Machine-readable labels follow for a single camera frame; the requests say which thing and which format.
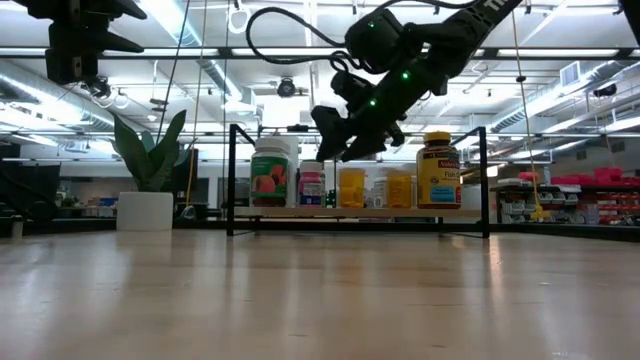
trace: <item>yellow bottle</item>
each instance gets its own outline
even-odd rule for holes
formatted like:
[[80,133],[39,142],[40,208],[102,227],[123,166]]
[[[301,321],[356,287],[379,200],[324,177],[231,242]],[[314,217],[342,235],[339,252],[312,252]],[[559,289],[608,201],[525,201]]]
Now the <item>yellow bottle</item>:
[[341,208],[361,209],[364,207],[364,169],[348,168],[340,170],[339,204]]
[[387,202],[391,209],[411,208],[411,173],[393,170],[387,175]]
[[418,207],[421,209],[459,209],[460,154],[451,146],[451,134],[432,132],[424,137],[425,148],[417,155]]

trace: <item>wooden floor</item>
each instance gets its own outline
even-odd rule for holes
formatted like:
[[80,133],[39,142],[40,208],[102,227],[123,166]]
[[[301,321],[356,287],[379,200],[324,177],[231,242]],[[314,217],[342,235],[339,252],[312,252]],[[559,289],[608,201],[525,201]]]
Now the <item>wooden floor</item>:
[[640,247],[95,233],[0,246],[0,359],[638,359]]

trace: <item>white planter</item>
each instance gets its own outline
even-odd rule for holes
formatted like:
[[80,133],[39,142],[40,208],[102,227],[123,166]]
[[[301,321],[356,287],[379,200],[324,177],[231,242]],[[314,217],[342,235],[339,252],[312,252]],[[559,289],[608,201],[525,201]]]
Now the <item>white planter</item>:
[[119,231],[166,231],[173,227],[173,195],[122,192],[118,199]]

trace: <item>green leaf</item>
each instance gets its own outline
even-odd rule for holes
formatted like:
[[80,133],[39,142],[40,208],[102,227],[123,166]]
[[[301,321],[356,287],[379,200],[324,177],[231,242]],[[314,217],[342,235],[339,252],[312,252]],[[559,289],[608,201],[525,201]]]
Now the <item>green leaf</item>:
[[180,150],[180,155],[178,156],[178,160],[176,160],[175,166],[181,165],[187,160],[187,158],[189,157],[189,153],[191,152],[191,148],[193,147],[193,144],[195,142],[196,139],[193,139],[185,150]]
[[167,128],[167,133],[164,135],[162,140],[149,152],[149,159],[151,160],[154,171],[160,169],[164,163],[166,155],[175,148],[175,144],[178,143],[178,136],[180,136],[180,132],[182,132],[186,119],[187,111],[184,110],[179,112],[173,120],[171,120],[171,123]]
[[127,169],[136,179],[136,183],[144,184],[153,175],[153,167],[144,149],[142,141],[130,127],[114,116],[115,147],[127,165]]
[[148,186],[153,191],[158,192],[162,189],[162,186],[171,179],[173,175],[173,164],[178,159],[178,154],[180,152],[180,145],[176,142],[173,144],[173,147],[166,154],[167,156],[164,158],[162,165],[155,174],[149,180]]
[[151,149],[153,149],[154,147],[156,147],[156,142],[153,140],[153,136],[151,135],[150,132],[148,131],[143,131],[141,134],[142,137],[142,144],[144,145],[144,149],[147,150],[147,152],[151,151]]
[[118,144],[116,144],[115,140],[110,140],[111,141],[111,146],[113,147],[113,151],[115,151],[117,154],[120,154],[120,150],[118,150]]

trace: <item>supplement bottle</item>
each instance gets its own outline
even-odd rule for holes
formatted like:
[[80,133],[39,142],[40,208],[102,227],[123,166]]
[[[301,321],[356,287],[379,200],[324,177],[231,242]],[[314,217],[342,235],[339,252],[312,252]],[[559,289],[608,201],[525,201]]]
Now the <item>supplement bottle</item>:
[[280,139],[266,137],[256,140],[255,149],[251,157],[251,204],[257,207],[287,206],[289,145]]
[[451,134],[432,132],[424,137],[425,148],[417,155],[418,207],[459,209],[460,154],[451,146]]
[[390,171],[387,175],[387,203],[391,209],[411,209],[411,173]]
[[362,209],[364,207],[364,169],[340,170],[338,203],[341,208]]
[[324,181],[322,163],[303,161],[300,163],[300,181],[298,182],[298,205],[300,207],[324,206]]

